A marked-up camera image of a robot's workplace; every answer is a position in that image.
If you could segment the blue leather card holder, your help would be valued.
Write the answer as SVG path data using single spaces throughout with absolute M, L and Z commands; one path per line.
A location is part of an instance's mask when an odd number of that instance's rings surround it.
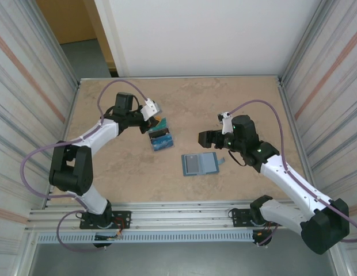
M 199 173 L 198 174 L 187 174 L 186 172 L 186 155 L 198 155 L 199 160 Z M 183 176 L 195 176 L 195 175 L 207 175 L 207 174 L 217 174 L 219 173 L 219 166 L 225 162 L 225 158 L 217 158 L 215 152 L 206 152 L 201 154 L 185 154 L 181 156 Z

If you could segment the black plastic card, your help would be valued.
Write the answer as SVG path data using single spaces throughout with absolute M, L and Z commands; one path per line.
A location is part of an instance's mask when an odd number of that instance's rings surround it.
M 149 132 L 149 138 L 150 139 L 157 139 L 157 138 L 165 136 L 167 134 L 170 134 L 168 128 L 159 129 L 159 130 L 156 130 L 156 131 Z

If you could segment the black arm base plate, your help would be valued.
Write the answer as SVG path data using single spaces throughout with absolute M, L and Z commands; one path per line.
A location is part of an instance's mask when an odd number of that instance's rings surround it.
M 106 211 L 103 214 L 82 213 L 80 229 L 129 229 L 132 212 Z
M 233 208 L 227 213 L 232 220 L 233 227 L 264 227 L 268 226 L 266 222 L 256 223 L 250 213 L 250 209 Z

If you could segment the aluminium rail frame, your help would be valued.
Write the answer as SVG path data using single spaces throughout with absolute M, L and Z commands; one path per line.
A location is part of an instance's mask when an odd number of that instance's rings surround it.
M 113 211 L 130 211 L 131 231 L 222 230 L 233 226 L 230 209 L 247 209 L 250 200 L 136 202 L 112 204 Z M 59 220 L 80 210 L 75 203 L 49 203 L 45 209 L 31 210 L 25 232 L 55 232 Z

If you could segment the aluminium frame post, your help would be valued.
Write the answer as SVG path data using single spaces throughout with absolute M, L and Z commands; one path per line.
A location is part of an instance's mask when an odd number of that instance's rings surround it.
M 283 84 L 287 74 L 290 72 L 292 65 L 296 62 L 297 57 L 299 54 L 302 52 L 302 47 L 306 44 L 306 40 L 309 37 L 309 34 L 311 33 L 313 26 L 315 25 L 315 22 L 317 21 L 319 14 L 321 13 L 324 5 L 325 5 L 326 0 L 320 0 L 317 6 L 316 11 L 314 12 L 313 16 L 311 17 L 299 43 L 297 44 L 297 47 L 294 51 L 294 53 L 291 55 L 289 62 L 287 63 L 285 69 L 283 70 L 282 74 L 279 75 L 278 77 L 278 82 L 280 85 Z

